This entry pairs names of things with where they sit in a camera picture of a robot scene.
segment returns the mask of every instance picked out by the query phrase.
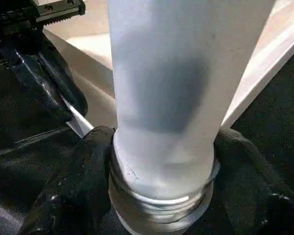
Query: black surface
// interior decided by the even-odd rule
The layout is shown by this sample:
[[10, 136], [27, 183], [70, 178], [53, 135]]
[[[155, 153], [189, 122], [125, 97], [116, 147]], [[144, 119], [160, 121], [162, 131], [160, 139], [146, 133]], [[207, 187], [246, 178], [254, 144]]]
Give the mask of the black surface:
[[233, 125], [294, 191], [294, 63], [288, 62]]
[[0, 155], [0, 235], [14, 235], [37, 196], [71, 159], [79, 137], [71, 130]]

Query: white pipe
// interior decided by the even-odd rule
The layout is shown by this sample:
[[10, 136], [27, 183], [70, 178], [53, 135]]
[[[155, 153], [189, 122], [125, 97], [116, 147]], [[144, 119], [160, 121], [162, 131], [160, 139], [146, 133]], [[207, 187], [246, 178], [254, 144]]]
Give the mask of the white pipe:
[[208, 207], [213, 142], [273, 3], [108, 0], [110, 197], [132, 234], [181, 234]]

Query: white surface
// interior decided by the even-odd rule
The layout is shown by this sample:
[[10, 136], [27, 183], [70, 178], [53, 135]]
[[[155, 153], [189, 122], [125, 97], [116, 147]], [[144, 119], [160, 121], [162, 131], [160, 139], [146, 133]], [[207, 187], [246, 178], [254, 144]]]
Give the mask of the white surface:
[[[276, 13], [279, 12], [282, 15], [275, 17]], [[109, 34], [74, 36], [66, 39], [71, 45], [89, 55], [90, 57], [87, 60], [94, 59], [105, 67], [112, 69]], [[294, 0], [280, 0], [274, 8], [256, 50], [242, 76], [237, 92], [222, 122], [223, 126], [230, 127], [236, 121], [293, 53]], [[66, 59], [72, 60], [69, 55], [66, 55]], [[84, 73], [82, 66], [75, 70], [78, 73]], [[108, 77], [105, 77], [105, 74], [101, 74], [100, 77], [93, 77], [88, 74], [84, 75], [85, 79], [90, 79], [93, 84], [99, 85], [100, 89], [108, 93], [112, 98], [114, 97], [113, 83], [111, 81], [112, 74]]]

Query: pvc pipe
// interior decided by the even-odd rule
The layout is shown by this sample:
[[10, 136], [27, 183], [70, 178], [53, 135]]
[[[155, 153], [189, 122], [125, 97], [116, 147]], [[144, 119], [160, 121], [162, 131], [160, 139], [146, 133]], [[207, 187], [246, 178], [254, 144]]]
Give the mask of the pvc pipe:
[[108, 0], [110, 197], [132, 234], [181, 234], [208, 207], [214, 139], [273, 3]]

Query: black fabric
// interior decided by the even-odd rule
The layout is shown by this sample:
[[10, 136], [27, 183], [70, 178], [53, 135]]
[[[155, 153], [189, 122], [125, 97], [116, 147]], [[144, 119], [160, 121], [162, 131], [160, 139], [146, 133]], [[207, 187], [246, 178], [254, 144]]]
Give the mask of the black fabric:
[[0, 235], [17, 233], [47, 181], [71, 160], [78, 141], [72, 130], [47, 139], [41, 135], [0, 155]]
[[294, 191], [294, 63], [288, 62], [233, 125]]

